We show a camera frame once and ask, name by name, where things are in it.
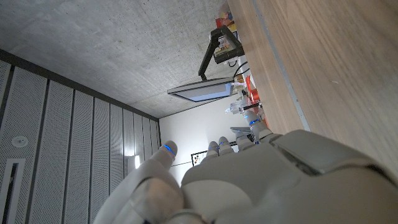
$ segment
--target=red object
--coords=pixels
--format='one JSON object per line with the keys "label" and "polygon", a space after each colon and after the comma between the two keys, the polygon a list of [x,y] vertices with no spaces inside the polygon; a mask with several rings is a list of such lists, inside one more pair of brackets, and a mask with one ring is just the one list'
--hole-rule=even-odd
{"label": "red object", "polygon": [[221,27],[223,24],[221,23],[221,18],[216,19],[217,28]]}
{"label": "red object", "polygon": [[250,75],[248,75],[248,76],[246,77],[246,86],[248,86],[248,90],[249,90],[250,95],[251,95]]}

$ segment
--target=acoustic wall panel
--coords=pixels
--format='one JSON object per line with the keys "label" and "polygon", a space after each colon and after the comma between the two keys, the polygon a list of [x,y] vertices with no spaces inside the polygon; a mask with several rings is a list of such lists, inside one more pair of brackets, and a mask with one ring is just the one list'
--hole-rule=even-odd
{"label": "acoustic wall panel", "polygon": [[95,98],[94,107],[90,223],[109,196],[109,103]]}
{"label": "acoustic wall panel", "polygon": [[134,118],[131,111],[123,110],[124,176],[127,176],[127,156],[134,156]]}
{"label": "acoustic wall panel", "polygon": [[93,97],[75,92],[64,223],[88,221]]}
{"label": "acoustic wall panel", "polygon": [[157,125],[156,121],[150,120],[150,140],[152,141],[152,154],[159,150],[157,143]]}
{"label": "acoustic wall panel", "polygon": [[159,127],[159,122],[156,122],[156,134],[157,134],[157,143],[159,147],[162,145],[162,142],[160,141],[160,127]]}
{"label": "acoustic wall panel", "polygon": [[111,105],[111,193],[123,180],[123,112]]}
{"label": "acoustic wall panel", "polygon": [[150,140],[150,124],[148,118],[142,118],[142,130],[144,132],[144,159],[148,160],[152,155],[152,141]]}
{"label": "acoustic wall panel", "polygon": [[4,95],[4,89],[6,88],[8,75],[10,74],[11,65],[0,61],[0,103]]}
{"label": "acoustic wall panel", "polygon": [[144,134],[142,132],[142,116],[134,114],[134,145],[136,156],[139,156],[141,163],[144,162]]}
{"label": "acoustic wall panel", "polygon": [[50,81],[29,223],[60,223],[73,90]]}
{"label": "acoustic wall panel", "polygon": [[[0,129],[0,186],[7,158],[26,159],[15,223],[25,223],[46,86],[46,78],[15,68]],[[28,144],[14,147],[11,140],[16,136],[25,136]]]}

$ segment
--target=wooden surface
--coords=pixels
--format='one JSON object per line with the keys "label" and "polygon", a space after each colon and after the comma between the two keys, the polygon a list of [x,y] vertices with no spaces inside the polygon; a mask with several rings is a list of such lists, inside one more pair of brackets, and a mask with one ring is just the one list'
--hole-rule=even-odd
{"label": "wooden surface", "polygon": [[271,129],[302,125],[262,20],[311,131],[398,175],[398,1],[228,2]]}

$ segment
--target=light fixture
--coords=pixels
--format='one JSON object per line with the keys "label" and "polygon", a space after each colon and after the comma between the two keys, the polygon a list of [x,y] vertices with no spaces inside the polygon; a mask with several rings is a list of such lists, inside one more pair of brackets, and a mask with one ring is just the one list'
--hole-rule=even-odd
{"label": "light fixture", "polygon": [[234,78],[216,78],[167,90],[167,93],[185,100],[201,102],[231,96]]}
{"label": "light fixture", "polygon": [[141,162],[139,156],[126,156],[127,157],[127,174],[130,174],[134,169],[138,169]]}
{"label": "light fixture", "polygon": [[225,37],[231,46],[231,50],[219,55],[214,55],[214,60],[217,64],[231,58],[244,55],[242,44],[226,26],[221,26],[211,31],[210,35],[211,40],[199,68],[199,76],[202,81],[167,90],[169,95],[193,102],[220,99],[232,95],[232,83],[234,82],[233,77],[207,80],[205,71],[207,66],[209,66],[214,51],[220,45],[220,42],[218,41],[220,37]]}
{"label": "light fixture", "polygon": [[138,167],[141,165],[141,161],[139,160],[139,156],[135,156],[134,164],[135,164],[136,169],[138,169]]}

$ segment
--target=monitor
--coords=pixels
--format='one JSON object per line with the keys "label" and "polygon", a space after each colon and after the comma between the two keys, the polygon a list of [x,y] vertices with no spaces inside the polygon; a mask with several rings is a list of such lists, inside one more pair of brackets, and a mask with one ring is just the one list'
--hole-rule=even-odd
{"label": "monitor", "polygon": [[191,83],[180,87],[167,90],[172,96],[201,102],[205,100],[214,100],[232,95],[234,78],[215,78],[201,82]]}

